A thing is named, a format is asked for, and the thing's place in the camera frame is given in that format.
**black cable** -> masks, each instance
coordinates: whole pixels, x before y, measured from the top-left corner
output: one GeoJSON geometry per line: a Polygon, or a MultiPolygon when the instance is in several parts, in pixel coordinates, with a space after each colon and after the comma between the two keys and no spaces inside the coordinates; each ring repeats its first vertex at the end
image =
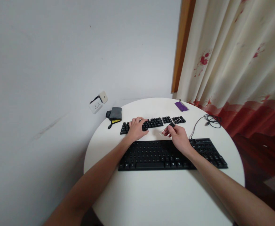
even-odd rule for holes
{"type": "MultiPolygon", "coordinates": [[[[212,126],[214,128],[217,128],[217,129],[221,128],[221,124],[220,123],[222,122],[222,119],[220,117],[206,114],[206,115],[202,116],[200,119],[202,119],[202,118],[205,118],[207,120],[207,123],[205,124],[205,126],[210,125],[210,126],[212,126]],[[219,124],[219,127],[215,127],[211,123],[212,124],[219,124]]],[[[195,132],[196,125],[200,121],[200,119],[198,119],[198,121],[196,122],[196,124],[195,124],[195,126],[193,128],[193,132],[190,135],[190,139],[192,139],[192,136],[194,135],[194,132],[195,132]]]]}

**bag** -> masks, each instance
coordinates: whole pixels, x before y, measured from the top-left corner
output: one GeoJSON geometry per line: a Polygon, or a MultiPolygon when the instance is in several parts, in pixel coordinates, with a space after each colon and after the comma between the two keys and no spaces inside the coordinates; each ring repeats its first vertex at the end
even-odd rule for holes
{"type": "Polygon", "coordinates": [[[110,126],[108,126],[108,129],[110,129],[112,127],[112,124],[115,124],[122,120],[122,108],[113,107],[111,111],[106,112],[106,118],[109,118],[109,120],[111,121],[110,126]]]}

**wall outlet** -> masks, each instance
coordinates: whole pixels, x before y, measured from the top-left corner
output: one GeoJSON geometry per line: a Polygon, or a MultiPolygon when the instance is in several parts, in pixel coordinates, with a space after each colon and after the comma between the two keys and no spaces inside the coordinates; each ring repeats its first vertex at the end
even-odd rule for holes
{"type": "Polygon", "coordinates": [[[89,104],[89,108],[91,109],[92,113],[97,113],[100,108],[103,106],[103,103],[100,99],[100,97],[96,97],[96,99],[94,99],[90,104],[89,104]]]}
{"type": "Polygon", "coordinates": [[[107,102],[108,97],[107,97],[107,95],[106,95],[105,91],[102,91],[102,92],[100,93],[100,95],[99,95],[99,96],[100,96],[100,98],[101,98],[101,100],[102,100],[103,104],[107,102]]]}

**keyboard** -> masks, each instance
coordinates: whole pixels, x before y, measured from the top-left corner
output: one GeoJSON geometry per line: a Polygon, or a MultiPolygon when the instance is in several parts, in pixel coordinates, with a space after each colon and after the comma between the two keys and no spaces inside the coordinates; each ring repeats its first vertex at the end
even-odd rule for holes
{"type": "MultiPolygon", "coordinates": [[[[175,124],[178,124],[178,123],[184,123],[186,122],[185,119],[180,116],[180,117],[174,117],[173,118],[173,121],[175,124]]],[[[160,127],[160,126],[163,126],[163,123],[171,123],[172,120],[169,116],[167,117],[163,117],[162,119],[161,118],[152,118],[152,119],[149,119],[148,121],[144,122],[143,126],[142,126],[142,130],[143,131],[146,131],[148,130],[149,128],[155,128],[155,127],[160,127]]],[[[129,132],[129,122],[124,122],[123,125],[122,125],[122,128],[121,128],[121,135],[122,134],[127,134],[129,132]]]]}
{"type": "MultiPolygon", "coordinates": [[[[143,126],[142,126],[142,130],[146,131],[148,130],[148,128],[155,128],[155,127],[160,127],[163,126],[162,120],[161,118],[152,118],[149,119],[148,121],[144,122],[143,126]]],[[[129,122],[124,122],[121,128],[121,135],[122,134],[127,134],[129,131],[129,122]]]]}
{"type": "MultiPolygon", "coordinates": [[[[190,139],[192,147],[219,169],[228,168],[209,138],[190,139]]],[[[172,140],[135,141],[119,164],[119,171],[136,170],[195,170],[195,166],[177,148],[172,140]]]]}
{"type": "Polygon", "coordinates": [[[185,123],[186,122],[186,120],[182,116],[180,116],[180,117],[174,117],[172,119],[173,119],[174,122],[176,122],[175,124],[185,123]]]}

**wooden door frame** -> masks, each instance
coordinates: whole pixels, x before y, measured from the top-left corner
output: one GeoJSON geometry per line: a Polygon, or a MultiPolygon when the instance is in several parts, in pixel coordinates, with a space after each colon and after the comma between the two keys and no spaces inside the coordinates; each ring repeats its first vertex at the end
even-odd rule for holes
{"type": "Polygon", "coordinates": [[[185,50],[188,43],[196,0],[182,0],[174,63],[172,93],[178,91],[185,50]]]}

